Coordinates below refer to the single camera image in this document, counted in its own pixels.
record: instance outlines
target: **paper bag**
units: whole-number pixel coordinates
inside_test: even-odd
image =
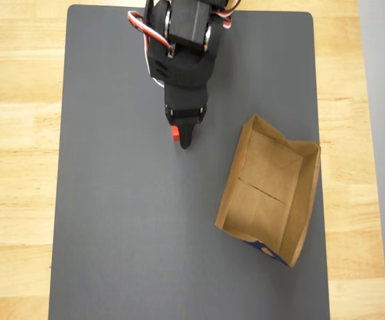
[[[319,172],[317,143],[288,140],[254,115],[243,126],[216,226],[293,267]]]

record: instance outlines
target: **dark gray table mat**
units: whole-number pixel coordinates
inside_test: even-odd
[[[184,151],[127,10],[68,12],[49,318],[329,318],[321,179],[293,269],[214,226],[254,113],[319,139],[312,17],[235,13]]]

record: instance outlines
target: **wood grain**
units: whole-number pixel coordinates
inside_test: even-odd
[[[138,0],[80,1],[140,6]],[[46,319],[70,0],[0,0],[0,319]],[[385,319],[385,270],[357,0],[243,0],[309,11],[333,319]]]

